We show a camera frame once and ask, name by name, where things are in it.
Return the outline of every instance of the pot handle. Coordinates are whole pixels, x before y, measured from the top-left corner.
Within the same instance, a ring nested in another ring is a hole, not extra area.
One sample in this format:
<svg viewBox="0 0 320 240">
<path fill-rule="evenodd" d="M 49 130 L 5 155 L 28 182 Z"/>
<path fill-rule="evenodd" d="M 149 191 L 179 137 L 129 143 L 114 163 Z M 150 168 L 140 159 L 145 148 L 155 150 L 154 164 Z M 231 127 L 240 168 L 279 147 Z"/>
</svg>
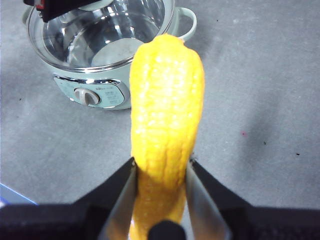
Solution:
<svg viewBox="0 0 320 240">
<path fill-rule="evenodd" d="M 193 24 L 192 24 L 192 27 L 190 28 L 190 30 L 187 33 L 183 34 L 182 36 L 179 36 L 180 39 L 182 39 L 184 41 L 188 41 L 196 32 L 197 16 L 189 8 L 185 8 L 185 7 L 177 7 L 177 8 L 178 8 L 178 13 L 179 13 L 179 18 L 180 18 L 180 16 L 186 16 L 188 18 L 191 18 L 193 21 Z"/>
<path fill-rule="evenodd" d="M 22 23 L 24 25 L 27 25 L 27 20 L 28 20 L 28 17 L 30 15 L 30 12 L 32 11 L 32 6 L 28 6 L 27 9 L 24 11 L 23 15 L 22 15 Z"/>
</svg>

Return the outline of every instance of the corn cob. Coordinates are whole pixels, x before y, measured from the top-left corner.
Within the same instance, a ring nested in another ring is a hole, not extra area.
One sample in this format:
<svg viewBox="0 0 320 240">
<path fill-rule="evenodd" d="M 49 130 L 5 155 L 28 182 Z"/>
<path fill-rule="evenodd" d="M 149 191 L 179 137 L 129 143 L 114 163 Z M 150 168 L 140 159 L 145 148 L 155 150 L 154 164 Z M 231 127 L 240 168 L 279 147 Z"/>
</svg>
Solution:
<svg viewBox="0 0 320 240">
<path fill-rule="evenodd" d="M 164 219 L 180 222 L 185 173 L 204 97 L 199 55 L 164 34 L 137 50 L 130 69 L 131 155 L 138 167 L 131 240 Z"/>
</svg>

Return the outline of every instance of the stainless steel pot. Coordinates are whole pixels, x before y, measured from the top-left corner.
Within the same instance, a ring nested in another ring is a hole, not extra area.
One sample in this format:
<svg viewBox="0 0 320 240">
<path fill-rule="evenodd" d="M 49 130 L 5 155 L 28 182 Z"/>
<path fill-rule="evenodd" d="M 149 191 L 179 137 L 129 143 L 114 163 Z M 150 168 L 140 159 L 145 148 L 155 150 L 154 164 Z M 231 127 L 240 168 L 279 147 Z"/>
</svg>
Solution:
<svg viewBox="0 0 320 240">
<path fill-rule="evenodd" d="M 138 47 L 163 33 L 178 34 L 181 16 L 196 15 L 174 0 L 113 0 L 77 8 L 44 23 L 35 8 L 25 24 L 35 51 L 72 101 L 106 109 L 130 107 L 129 72 Z"/>
</svg>

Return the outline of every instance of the gray carpet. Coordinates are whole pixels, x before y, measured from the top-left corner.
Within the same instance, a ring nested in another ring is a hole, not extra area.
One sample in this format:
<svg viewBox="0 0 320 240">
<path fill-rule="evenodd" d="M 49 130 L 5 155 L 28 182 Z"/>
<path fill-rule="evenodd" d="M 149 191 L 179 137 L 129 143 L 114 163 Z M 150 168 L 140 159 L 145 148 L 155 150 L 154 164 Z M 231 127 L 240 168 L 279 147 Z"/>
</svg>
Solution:
<svg viewBox="0 0 320 240">
<path fill-rule="evenodd" d="M 206 74 L 200 164 L 254 205 L 320 209 L 320 1 L 175 4 L 198 18 L 186 45 Z M 25 8 L 1 1 L 1 182 L 70 203 L 130 157 L 130 110 L 69 101 L 28 41 Z"/>
</svg>

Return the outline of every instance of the black object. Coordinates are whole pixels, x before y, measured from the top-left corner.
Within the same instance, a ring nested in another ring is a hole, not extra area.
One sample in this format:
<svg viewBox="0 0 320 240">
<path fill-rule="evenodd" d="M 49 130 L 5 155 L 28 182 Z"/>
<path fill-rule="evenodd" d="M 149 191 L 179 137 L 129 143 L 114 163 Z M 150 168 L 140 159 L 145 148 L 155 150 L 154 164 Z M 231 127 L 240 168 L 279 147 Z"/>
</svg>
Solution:
<svg viewBox="0 0 320 240">
<path fill-rule="evenodd" d="M 96 189 L 73 204 L 7 205 L 0 209 L 1 240 L 95 240 L 126 184 L 131 158 Z M 230 191 L 198 162 L 193 171 L 205 186 L 233 240 L 320 240 L 320 210 L 255 207 Z M 184 240 L 181 226 L 161 222 L 149 240 Z"/>
<path fill-rule="evenodd" d="M 35 6 L 41 12 L 42 20 L 47 23 L 73 9 L 95 3 L 99 0 L 23 0 L 30 6 Z"/>
<path fill-rule="evenodd" d="M 73 204 L 6 205 L 0 209 L 1 240 L 94 240 L 107 220 L 134 159 Z"/>
<path fill-rule="evenodd" d="M 230 227 L 233 240 L 320 240 L 320 210 L 255 207 L 198 162 L 192 168 Z"/>
<path fill-rule="evenodd" d="M 149 240 L 186 240 L 185 230 L 177 223 L 169 220 L 153 226 L 148 234 Z"/>
</svg>

